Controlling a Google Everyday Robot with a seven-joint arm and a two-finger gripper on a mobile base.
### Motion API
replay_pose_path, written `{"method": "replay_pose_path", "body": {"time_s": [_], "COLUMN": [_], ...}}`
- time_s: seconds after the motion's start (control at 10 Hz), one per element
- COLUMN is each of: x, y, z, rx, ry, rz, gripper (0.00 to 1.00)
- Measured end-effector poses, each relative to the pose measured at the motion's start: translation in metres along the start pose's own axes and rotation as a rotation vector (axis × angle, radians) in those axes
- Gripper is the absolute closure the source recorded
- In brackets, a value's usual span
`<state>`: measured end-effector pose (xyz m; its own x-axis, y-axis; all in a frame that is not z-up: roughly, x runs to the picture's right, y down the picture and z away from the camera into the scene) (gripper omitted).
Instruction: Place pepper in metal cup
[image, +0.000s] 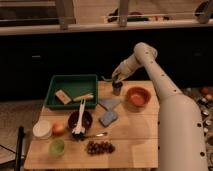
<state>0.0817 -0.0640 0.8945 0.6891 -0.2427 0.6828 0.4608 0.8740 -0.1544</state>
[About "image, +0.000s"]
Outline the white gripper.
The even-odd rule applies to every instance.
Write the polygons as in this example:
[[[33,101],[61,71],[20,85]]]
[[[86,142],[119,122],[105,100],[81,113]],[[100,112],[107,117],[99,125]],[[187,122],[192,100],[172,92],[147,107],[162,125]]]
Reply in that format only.
[[[119,64],[119,66],[112,73],[112,79],[114,82],[121,82],[132,75],[132,71],[125,62]]]

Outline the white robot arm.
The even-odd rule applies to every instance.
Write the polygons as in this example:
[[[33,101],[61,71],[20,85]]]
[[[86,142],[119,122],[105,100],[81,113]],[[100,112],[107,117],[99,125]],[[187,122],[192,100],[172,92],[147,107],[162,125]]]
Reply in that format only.
[[[202,117],[196,102],[186,96],[156,63],[157,50],[137,43],[133,53],[112,73],[115,82],[144,67],[160,101],[157,171],[208,171]]]

